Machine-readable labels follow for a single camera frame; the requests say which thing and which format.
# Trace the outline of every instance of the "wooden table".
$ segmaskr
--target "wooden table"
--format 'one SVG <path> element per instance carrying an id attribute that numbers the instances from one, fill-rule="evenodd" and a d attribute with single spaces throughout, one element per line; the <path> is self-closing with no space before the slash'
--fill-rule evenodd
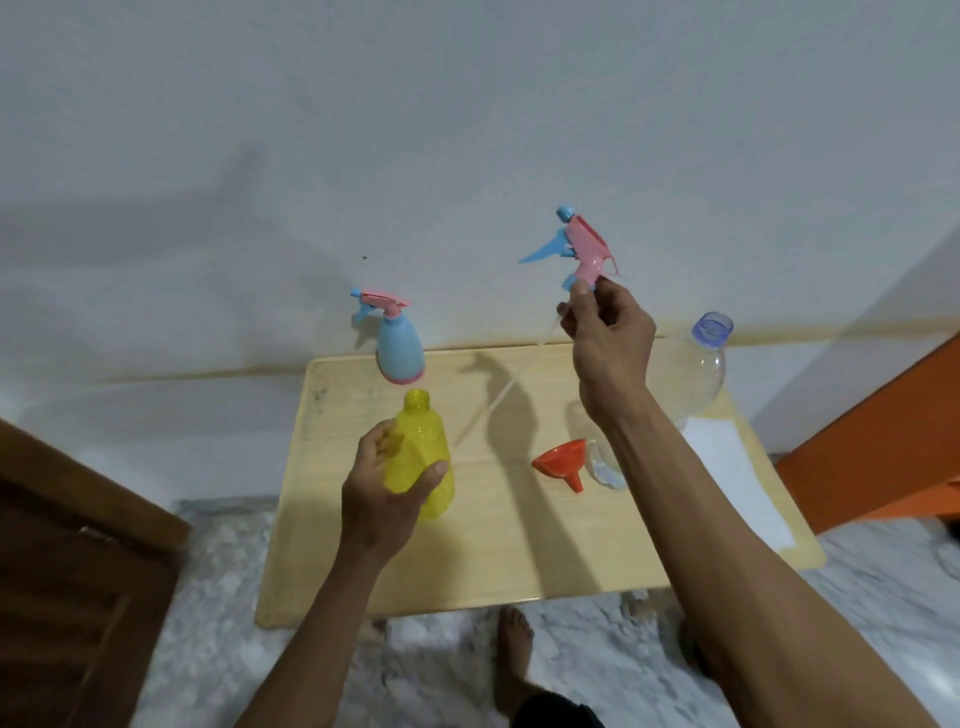
<path id="1" fill-rule="evenodd" d="M 585 490 L 540 475 L 530 461 L 584 434 L 570 345 L 544 347 L 489 418 L 490 402 L 533 347 L 428 352 L 416 386 L 430 392 L 452 449 L 456 496 L 418 524 L 383 571 L 371 617 L 422 614 L 555 596 L 665 586 L 666 574 L 627 491 Z M 372 356 L 317 359 L 307 367 L 279 509 L 260 588 L 261 627 L 298 624 L 340 538 L 340 488 L 357 440 L 393 417 L 409 387 L 390 384 Z M 722 391 L 704 414 L 733 420 L 756 474 L 797 545 L 782 557 L 797 569 L 823 551 L 750 426 Z"/>

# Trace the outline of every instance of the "orange funnel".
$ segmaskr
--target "orange funnel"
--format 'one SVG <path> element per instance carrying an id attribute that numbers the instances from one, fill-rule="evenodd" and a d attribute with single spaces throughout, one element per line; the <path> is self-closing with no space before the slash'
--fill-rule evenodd
<path id="1" fill-rule="evenodd" d="M 573 440 L 549 449 L 534 459 L 531 465 L 547 477 L 561 477 L 574 493 L 583 493 L 580 469 L 587 462 L 587 441 Z"/>

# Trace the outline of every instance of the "dark pants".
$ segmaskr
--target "dark pants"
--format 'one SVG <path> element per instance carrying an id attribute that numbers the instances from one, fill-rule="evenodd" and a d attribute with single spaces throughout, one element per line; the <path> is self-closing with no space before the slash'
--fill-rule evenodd
<path id="1" fill-rule="evenodd" d="M 516 711 L 514 728 L 603 728 L 603 723 L 586 705 L 577 705 L 555 692 L 541 692 L 527 698 Z"/>

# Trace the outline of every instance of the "blue spray bottle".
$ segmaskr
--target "blue spray bottle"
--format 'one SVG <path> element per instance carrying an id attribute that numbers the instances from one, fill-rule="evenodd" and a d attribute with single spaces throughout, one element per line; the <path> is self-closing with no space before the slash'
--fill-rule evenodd
<path id="1" fill-rule="evenodd" d="M 360 299 L 360 310 L 353 315 L 354 324 L 367 318 L 375 308 L 383 309 L 383 323 L 376 337 L 376 364 L 380 374 L 393 384 L 417 381 L 423 375 L 426 362 L 417 330 L 401 311 L 410 302 L 383 291 L 359 288 L 350 291 L 350 295 Z"/>

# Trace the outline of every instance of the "plastic bottle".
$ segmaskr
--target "plastic bottle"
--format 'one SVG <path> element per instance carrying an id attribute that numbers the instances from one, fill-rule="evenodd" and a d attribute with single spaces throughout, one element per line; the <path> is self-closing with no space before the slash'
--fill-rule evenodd
<path id="1" fill-rule="evenodd" d="M 393 384 L 413 384 L 423 375 L 426 360 L 417 330 L 403 315 L 410 305 L 406 299 L 383 291 L 354 288 L 350 295 L 360 299 L 360 310 L 353 315 L 359 324 L 375 308 L 383 309 L 383 323 L 376 337 L 376 364 L 380 374 Z"/>
<path id="2" fill-rule="evenodd" d="M 431 463 L 450 461 L 444 421 L 430 408 L 430 395 L 425 389 L 412 389 L 403 397 L 403 409 L 396 415 L 395 436 L 402 434 L 398 445 L 388 446 L 389 457 L 383 482 L 394 493 L 405 493 Z M 420 509 L 420 520 L 430 521 L 441 515 L 453 500 L 453 465 Z"/>
<path id="3" fill-rule="evenodd" d="M 689 333 L 666 336 L 654 345 L 647 388 L 677 429 L 682 430 L 690 417 L 716 399 L 727 373 L 723 348 L 731 331 L 730 317 L 711 311 L 701 316 Z M 626 487 L 610 443 L 599 428 L 589 444 L 588 458 L 597 480 L 614 488 Z"/>

